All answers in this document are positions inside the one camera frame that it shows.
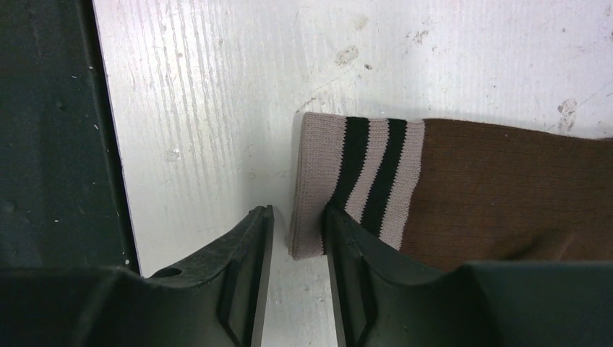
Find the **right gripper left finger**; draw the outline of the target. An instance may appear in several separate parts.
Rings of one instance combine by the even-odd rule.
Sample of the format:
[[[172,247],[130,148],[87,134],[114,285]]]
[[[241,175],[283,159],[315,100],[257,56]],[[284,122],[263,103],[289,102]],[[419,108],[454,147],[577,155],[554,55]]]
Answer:
[[[5,268],[3,346],[260,346],[271,207],[149,278],[122,267]]]

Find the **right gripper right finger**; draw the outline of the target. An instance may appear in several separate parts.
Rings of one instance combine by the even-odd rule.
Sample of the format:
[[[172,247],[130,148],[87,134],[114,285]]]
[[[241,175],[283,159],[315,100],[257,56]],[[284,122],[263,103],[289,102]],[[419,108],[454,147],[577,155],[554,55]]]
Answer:
[[[610,346],[609,262],[412,260],[332,205],[323,214],[340,346]]]

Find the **brown striped sock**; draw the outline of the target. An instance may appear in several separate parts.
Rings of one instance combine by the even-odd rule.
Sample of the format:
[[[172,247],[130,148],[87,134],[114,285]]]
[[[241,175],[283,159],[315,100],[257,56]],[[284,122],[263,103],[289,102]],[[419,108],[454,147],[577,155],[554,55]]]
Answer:
[[[325,253],[333,205],[439,270],[612,259],[612,140],[452,119],[306,113],[289,252]]]

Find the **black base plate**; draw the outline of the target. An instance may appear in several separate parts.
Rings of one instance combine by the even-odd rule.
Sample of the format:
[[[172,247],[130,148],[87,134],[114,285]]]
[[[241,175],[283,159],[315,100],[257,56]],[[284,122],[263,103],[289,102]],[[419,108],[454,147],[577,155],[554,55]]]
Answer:
[[[140,269],[91,1],[1,3],[1,265]]]

